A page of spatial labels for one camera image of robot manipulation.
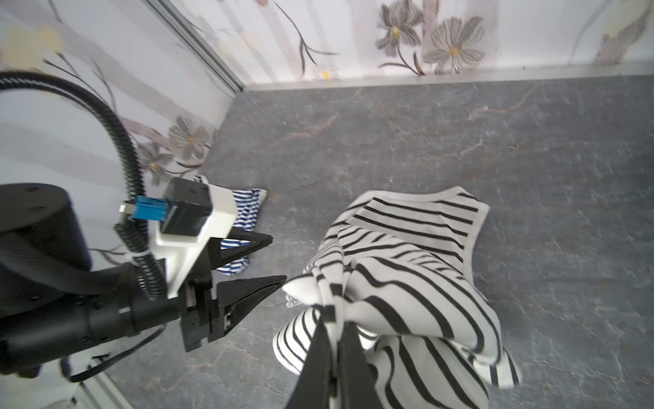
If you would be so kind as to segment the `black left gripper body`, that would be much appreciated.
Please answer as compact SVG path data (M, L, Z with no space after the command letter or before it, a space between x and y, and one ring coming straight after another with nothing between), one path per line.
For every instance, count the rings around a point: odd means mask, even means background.
M192 352L206 340L214 342L225 335L225 316L217 298L212 271L221 267L221 240L209 240L199 253L182 287L178 291L184 347Z

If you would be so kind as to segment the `black white striped tank top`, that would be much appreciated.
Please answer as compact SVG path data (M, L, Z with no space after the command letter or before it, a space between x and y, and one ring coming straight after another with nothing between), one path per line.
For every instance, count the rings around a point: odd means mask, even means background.
M383 407L488 407L490 387L522 379L497 313L473 283L488 211L461 187L359 196L284 285L288 302L305 310L276 333L277 360L300 374L319 324L331 350L353 325Z

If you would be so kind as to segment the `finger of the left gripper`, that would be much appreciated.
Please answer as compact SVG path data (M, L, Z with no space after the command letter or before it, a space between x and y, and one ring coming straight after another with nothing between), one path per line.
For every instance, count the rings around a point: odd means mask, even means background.
M233 279L216 285L219 332L231 332L257 305L280 289L285 275Z
M271 245L274 238L271 235L247 231L242 228L232 228L226 238L211 238L209 240L209 261L212 269L219 269L254 252Z

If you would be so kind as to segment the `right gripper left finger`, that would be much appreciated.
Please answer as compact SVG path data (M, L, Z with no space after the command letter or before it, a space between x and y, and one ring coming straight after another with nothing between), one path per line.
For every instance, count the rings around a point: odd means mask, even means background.
M330 400L332 352L327 330L318 321L307 359L286 409L327 409Z

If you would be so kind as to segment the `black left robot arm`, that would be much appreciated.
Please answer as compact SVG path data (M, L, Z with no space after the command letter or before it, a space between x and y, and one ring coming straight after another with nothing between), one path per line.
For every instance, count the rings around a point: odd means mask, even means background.
M90 268L67 192L41 183L1 188L1 372L34 378L43 364L59 361L63 375L78 383L94 370L75 373L69 357L122 337L181 324L186 351L225 337L259 303L281 288L282 275L213 284L212 269L271 243L265 234L234 229L242 249L223 250L212 239L190 278L175 296L149 299L133 264Z

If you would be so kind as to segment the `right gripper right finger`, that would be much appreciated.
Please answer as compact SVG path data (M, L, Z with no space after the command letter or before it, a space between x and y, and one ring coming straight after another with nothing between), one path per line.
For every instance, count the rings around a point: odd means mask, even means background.
M354 323L348 323L343 330L338 364L342 408L382 409Z

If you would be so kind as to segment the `blue white striped tank top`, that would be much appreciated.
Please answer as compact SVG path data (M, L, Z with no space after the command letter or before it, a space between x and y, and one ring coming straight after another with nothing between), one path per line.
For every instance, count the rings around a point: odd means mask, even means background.
M201 174L195 175L192 180L202 184L209 184L207 177ZM238 211L238 216L233 226L248 232L253 232L258 220L259 211L267 199L267 191L260 188L244 188L232 190L232 195ZM198 225L197 227L199 227L199 231L202 230L206 220L207 216L201 216L199 221L195 223ZM224 239L221 242L221 250L230 250L246 245L247 243L246 240ZM226 265L214 268L213 270L221 274L233 276L245 271L249 265L250 257L244 256ZM203 276L206 276L207 274L203 272L204 269L202 263L196 263L196 265L193 266L193 269L195 270L193 271L193 274L199 278L204 278Z

